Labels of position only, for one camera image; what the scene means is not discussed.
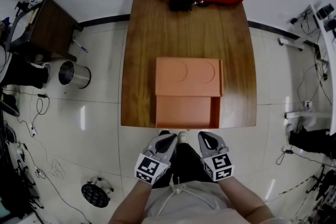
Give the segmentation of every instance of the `white drawstring cord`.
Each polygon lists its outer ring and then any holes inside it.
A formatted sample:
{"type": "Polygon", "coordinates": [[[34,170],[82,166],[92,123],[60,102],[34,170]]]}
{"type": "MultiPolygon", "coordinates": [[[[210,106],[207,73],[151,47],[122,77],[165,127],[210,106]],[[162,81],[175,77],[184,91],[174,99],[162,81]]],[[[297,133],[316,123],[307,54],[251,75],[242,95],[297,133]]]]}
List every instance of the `white drawstring cord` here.
{"type": "Polygon", "coordinates": [[[173,192],[167,197],[166,201],[164,201],[163,205],[161,206],[159,212],[157,213],[157,217],[161,214],[163,208],[166,206],[168,200],[170,199],[170,197],[172,197],[175,193],[176,194],[180,194],[181,192],[185,191],[186,193],[189,193],[191,195],[194,195],[195,197],[197,197],[198,199],[202,200],[203,202],[207,203],[212,209],[215,209],[216,207],[213,206],[212,204],[210,204],[210,202],[208,202],[207,200],[205,200],[204,198],[202,198],[201,196],[192,193],[191,191],[186,190],[187,186],[185,184],[183,184],[180,187],[180,178],[177,177],[177,188],[175,188],[174,185],[174,180],[173,180],[173,176],[174,174],[172,174],[172,177],[170,178],[170,182],[169,182],[169,186],[171,186],[173,192]]]}

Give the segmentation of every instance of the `wooden table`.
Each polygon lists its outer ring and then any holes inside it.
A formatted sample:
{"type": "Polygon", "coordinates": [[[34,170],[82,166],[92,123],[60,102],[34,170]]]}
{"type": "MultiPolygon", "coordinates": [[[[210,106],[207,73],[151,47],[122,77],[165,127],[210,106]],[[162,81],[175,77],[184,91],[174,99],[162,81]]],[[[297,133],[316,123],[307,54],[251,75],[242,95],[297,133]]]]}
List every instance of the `wooden table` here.
{"type": "Polygon", "coordinates": [[[155,127],[159,56],[223,60],[220,126],[256,125],[254,54],[242,4],[171,12],[166,1],[133,0],[125,48],[121,125],[155,127]]]}

